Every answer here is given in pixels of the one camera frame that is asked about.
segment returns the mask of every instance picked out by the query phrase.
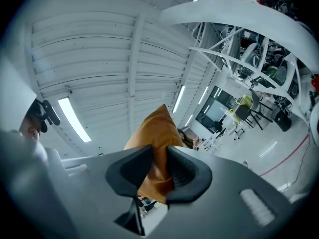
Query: floor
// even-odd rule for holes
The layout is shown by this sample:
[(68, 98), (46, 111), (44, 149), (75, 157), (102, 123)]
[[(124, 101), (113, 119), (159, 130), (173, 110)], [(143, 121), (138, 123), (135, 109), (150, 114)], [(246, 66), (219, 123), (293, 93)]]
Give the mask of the floor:
[(220, 149), (212, 154), (239, 163), (246, 161), (249, 169), (289, 199), (307, 193), (319, 171), (319, 147), (314, 145), (307, 125), (300, 118), (292, 115), (291, 120), (292, 126), (286, 132), (265, 119), (260, 121), (264, 130), (257, 125), (248, 128), (242, 124), (240, 128), (245, 132), (240, 139), (234, 140), (234, 135), (226, 132), (220, 139)]

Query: orange cloth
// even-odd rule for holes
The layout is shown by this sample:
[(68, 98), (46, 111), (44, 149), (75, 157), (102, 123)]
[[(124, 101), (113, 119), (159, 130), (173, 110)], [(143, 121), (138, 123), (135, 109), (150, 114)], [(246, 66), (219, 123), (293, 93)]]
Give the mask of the orange cloth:
[(183, 147), (166, 105), (160, 106), (142, 122), (124, 149), (148, 144), (153, 147), (153, 164), (138, 194), (165, 204), (166, 195), (174, 190), (171, 175), (167, 170), (166, 149), (172, 145)]

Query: red line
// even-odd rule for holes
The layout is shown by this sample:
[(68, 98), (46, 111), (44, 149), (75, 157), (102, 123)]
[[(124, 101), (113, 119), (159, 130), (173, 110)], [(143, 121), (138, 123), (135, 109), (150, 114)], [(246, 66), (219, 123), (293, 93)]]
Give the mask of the red line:
[(281, 161), (278, 165), (274, 166), (272, 169), (268, 170), (267, 172), (263, 173), (260, 176), (264, 176), (265, 174), (268, 174), (269, 172), (271, 172), (272, 170), (274, 170), (276, 167), (280, 166), (282, 163), (284, 163), (288, 158), (290, 158), (300, 147), (301, 145), (307, 140), (307, 138), (309, 137), (309, 135), (307, 134), (305, 139), (298, 145), (298, 147), (288, 156), (286, 157), (283, 161)]

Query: fluorescent light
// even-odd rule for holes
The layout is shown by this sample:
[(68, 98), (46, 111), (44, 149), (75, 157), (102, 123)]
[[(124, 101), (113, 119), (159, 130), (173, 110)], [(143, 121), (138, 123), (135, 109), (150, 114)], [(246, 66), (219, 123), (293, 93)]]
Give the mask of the fluorescent light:
[(277, 144), (277, 141), (274, 142), (273, 145), (270, 146), (270, 148), (268, 150), (266, 150), (263, 154), (261, 154), (259, 157), (262, 158), (264, 157), (268, 152), (270, 152)]
[(203, 100), (203, 97), (205, 96), (207, 89), (208, 89), (208, 87), (206, 87), (206, 89), (205, 89), (203, 95), (201, 96), (198, 104), (200, 104), (200, 102)]
[(77, 116), (75, 115), (75, 112), (71, 106), (69, 98), (63, 98), (59, 100), (59, 105), (61, 106), (61, 109), (70, 122), (71, 126), (75, 130), (75, 132), (79, 135), (79, 137), (84, 142), (91, 141), (91, 138), (88, 136), (88, 134), (85, 132), (83, 126), (81, 125), (80, 121), (78, 120)]
[(188, 125), (189, 121), (191, 120), (191, 118), (193, 117), (193, 114), (189, 117), (188, 121), (186, 122), (185, 126)]
[(208, 108), (209, 108), (209, 106), (207, 106), (207, 108), (205, 109), (204, 113), (206, 113), (206, 112), (207, 112)]
[(220, 89), (220, 91), (219, 91), (219, 93), (218, 93), (218, 95), (217, 95), (218, 97), (219, 97), (219, 95), (220, 95), (221, 91), (222, 91), (222, 89)]
[(178, 93), (178, 97), (177, 97), (177, 100), (176, 100), (176, 103), (175, 103), (175, 106), (174, 106), (174, 109), (173, 109), (173, 113), (175, 113), (176, 110), (177, 110), (177, 107), (178, 107), (179, 102), (180, 102), (180, 100), (181, 100), (181, 96), (182, 96), (183, 93), (184, 93), (184, 90), (185, 90), (185, 85), (182, 85), (181, 88), (180, 88), (180, 90), (179, 90), (179, 93)]
[(217, 90), (216, 93), (214, 94), (214, 98), (215, 98), (215, 96), (217, 95), (217, 92), (218, 92), (219, 90), (221, 90), (221, 88), (218, 88), (218, 90)]

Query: red object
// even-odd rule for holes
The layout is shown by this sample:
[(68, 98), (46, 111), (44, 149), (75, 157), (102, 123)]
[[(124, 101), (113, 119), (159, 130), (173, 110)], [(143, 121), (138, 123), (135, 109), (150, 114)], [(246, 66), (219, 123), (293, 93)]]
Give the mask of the red object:
[(313, 85), (315, 90), (319, 92), (319, 75), (318, 74), (312, 75), (311, 84)]

